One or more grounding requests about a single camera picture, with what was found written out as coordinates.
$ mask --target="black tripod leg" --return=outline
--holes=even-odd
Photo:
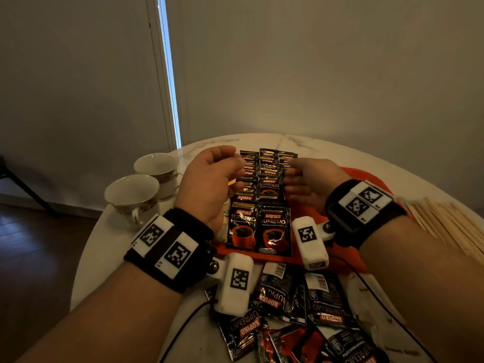
[[[53,216],[54,218],[58,218],[60,216],[60,214],[55,211],[54,209],[52,209],[52,207],[46,203],[45,201],[43,201],[39,195],[37,195],[35,192],[32,191],[32,189],[30,187],[28,187],[19,177],[17,177],[15,174],[13,174],[12,172],[10,172],[8,169],[6,170],[7,173],[7,177],[9,177],[13,182],[15,182],[15,184],[20,187],[21,189],[23,189],[29,196],[31,196],[40,206],[42,206],[45,211]]]

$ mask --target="black cable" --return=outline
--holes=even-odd
[[[195,316],[197,314],[198,311],[200,311],[203,307],[205,307],[206,305],[213,305],[215,303],[218,302],[218,299],[214,299],[214,300],[209,300],[207,302],[203,302],[201,305],[199,305],[195,311],[192,312],[192,314],[185,320],[185,322],[183,323],[183,325],[180,327],[180,329],[178,330],[178,332],[176,333],[176,335],[173,337],[170,345],[168,345],[168,348],[166,348],[165,350],[165,354],[163,354],[163,356],[161,357],[160,359],[160,363],[163,363],[166,359],[166,356],[168,355],[168,353],[170,353],[170,350],[171,348],[173,347],[173,344],[175,343],[175,341],[177,341],[178,337],[180,336],[180,334],[182,333],[183,329],[185,328],[185,326],[190,322],[190,320],[192,319],[193,316]]]
[[[350,265],[350,263],[348,261],[346,261],[344,258],[342,257],[339,257],[339,256],[336,256],[336,255],[329,255],[330,257],[335,257],[335,258],[338,258],[340,259],[342,262],[344,262],[345,264],[348,265],[348,267],[350,269],[353,270],[353,272],[360,278],[361,282],[365,285],[365,287],[368,288],[369,292],[371,293],[371,295],[377,300],[377,302],[380,304],[380,306],[382,306],[382,308],[385,310],[386,313],[388,313],[390,315],[391,318],[393,318],[399,325],[400,327],[419,345],[419,347],[422,348],[422,350],[428,355],[428,357],[430,358],[430,360],[432,360],[434,363],[439,363],[437,361],[437,359],[434,358],[434,356],[432,354],[430,354],[430,352],[424,347],[424,345],[398,320],[398,318],[396,318],[389,310],[387,307],[385,307],[385,305],[382,303],[382,301],[380,301],[380,299],[377,297],[377,295],[372,291],[372,289],[370,288],[370,286],[366,283],[366,281],[363,279],[363,277],[360,275],[359,272],[357,272],[355,270],[355,268],[353,266]]]

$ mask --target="orange tray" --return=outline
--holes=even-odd
[[[392,194],[390,189],[387,185],[380,180],[377,176],[372,175],[371,173],[362,171],[360,169],[355,168],[346,168],[342,167],[348,175],[353,177],[354,179],[359,179],[360,181],[370,181],[371,183],[376,184],[378,187],[381,187],[385,191],[388,191]],[[289,205],[291,207],[291,221],[296,218],[300,218],[302,216],[310,216],[314,219],[316,224],[324,223],[328,220],[326,216],[322,216],[319,214],[316,209],[312,206],[301,205],[294,201],[289,201]],[[277,255],[267,255],[261,254],[258,252],[248,252],[248,251],[241,251],[234,248],[227,248],[225,244],[217,245],[217,251],[220,255],[228,255],[232,252],[238,252],[240,254],[251,256],[254,260],[259,261],[272,261],[272,262],[285,262],[288,264],[298,264],[302,265],[303,260],[301,259],[301,255],[299,253],[299,247],[296,242],[296,237],[294,236],[294,232],[292,231],[292,256],[277,256]],[[337,244],[334,244],[332,247],[326,247],[328,254],[332,254],[335,256],[339,256],[344,258],[347,262],[349,262],[359,273],[369,273],[365,263],[360,258],[360,252],[354,247],[341,247]],[[337,258],[330,257],[330,265],[328,269],[331,269],[337,273],[350,273],[351,269]]]

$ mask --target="person's left hand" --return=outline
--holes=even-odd
[[[245,160],[235,146],[221,145],[200,152],[188,165],[181,181],[175,207],[208,225],[215,234],[224,223],[224,202],[244,188],[229,181],[245,174]]]

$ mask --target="wooden floor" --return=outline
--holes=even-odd
[[[14,362],[69,312],[96,220],[0,204],[0,362]]]

